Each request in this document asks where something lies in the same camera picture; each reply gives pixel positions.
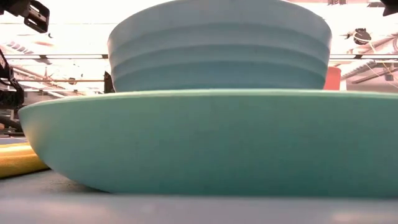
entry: metal rail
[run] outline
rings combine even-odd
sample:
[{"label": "metal rail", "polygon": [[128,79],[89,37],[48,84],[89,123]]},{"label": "metal rail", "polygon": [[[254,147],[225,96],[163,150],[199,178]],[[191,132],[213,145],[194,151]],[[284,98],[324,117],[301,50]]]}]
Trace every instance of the metal rail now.
[{"label": "metal rail", "polygon": [[18,82],[67,82],[67,83],[78,83],[78,82],[104,82],[104,80],[17,80]]},{"label": "metal rail", "polygon": [[79,89],[70,89],[70,90],[63,90],[63,89],[24,89],[25,92],[51,92],[51,93],[102,93],[103,90],[100,89],[92,89],[92,90],[79,90]]},{"label": "metal rail", "polygon": [[[368,59],[330,59],[329,63],[338,63],[338,64],[349,64],[358,60],[368,60]],[[398,60],[375,60],[375,63],[398,63]]]},{"label": "metal rail", "polygon": [[[108,54],[22,54],[5,55],[9,60],[24,59],[109,59]],[[331,54],[330,60],[398,60],[398,54]]]}]

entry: bowl rim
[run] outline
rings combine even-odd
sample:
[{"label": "bowl rim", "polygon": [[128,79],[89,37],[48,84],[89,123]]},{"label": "bowl rim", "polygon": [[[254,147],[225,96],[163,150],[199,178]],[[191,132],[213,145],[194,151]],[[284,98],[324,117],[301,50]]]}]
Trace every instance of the bowl rim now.
[{"label": "bowl rim", "polygon": [[377,98],[398,100],[398,94],[370,91],[328,91],[328,90],[286,90],[286,89],[195,89],[195,90],[155,90],[111,93],[94,96],[71,96],[57,100],[41,101],[27,105],[20,111],[37,106],[57,105],[63,103],[106,101],[128,98],[174,98],[174,97],[211,97],[211,96],[288,96],[288,97],[324,97],[324,98]]}]

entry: gray table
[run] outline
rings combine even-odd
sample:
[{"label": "gray table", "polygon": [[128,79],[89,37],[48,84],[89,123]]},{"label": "gray table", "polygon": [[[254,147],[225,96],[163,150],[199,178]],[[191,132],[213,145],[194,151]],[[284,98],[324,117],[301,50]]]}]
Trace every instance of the gray table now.
[{"label": "gray table", "polygon": [[51,193],[100,192],[46,170],[0,180],[0,197],[5,195],[32,195]]},{"label": "gray table", "polygon": [[397,224],[398,200],[112,195],[47,170],[0,180],[0,223]]}]

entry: red object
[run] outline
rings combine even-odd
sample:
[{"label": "red object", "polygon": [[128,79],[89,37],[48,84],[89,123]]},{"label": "red object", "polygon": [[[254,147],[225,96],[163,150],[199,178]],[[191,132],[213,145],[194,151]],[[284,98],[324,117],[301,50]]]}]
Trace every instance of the red object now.
[{"label": "red object", "polygon": [[324,90],[340,90],[341,69],[328,67]]},{"label": "red object", "polygon": [[43,46],[46,46],[46,47],[54,47],[54,45],[53,45],[53,44],[51,44],[51,43],[49,43],[49,42],[44,42],[44,41],[34,41],[34,43],[35,43],[35,44],[38,44],[38,45],[43,45]]}]

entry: turquoise bowl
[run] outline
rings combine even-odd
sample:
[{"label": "turquoise bowl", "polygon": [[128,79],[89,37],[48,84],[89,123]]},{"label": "turquoise bowl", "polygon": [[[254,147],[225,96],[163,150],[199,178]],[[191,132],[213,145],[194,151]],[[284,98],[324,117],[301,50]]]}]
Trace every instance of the turquoise bowl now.
[{"label": "turquoise bowl", "polygon": [[322,89],[331,30],[280,0],[187,0],[122,21],[108,40],[116,91]]},{"label": "turquoise bowl", "polygon": [[398,95],[377,93],[170,90],[19,116],[49,167],[107,192],[396,197],[396,110]]}]

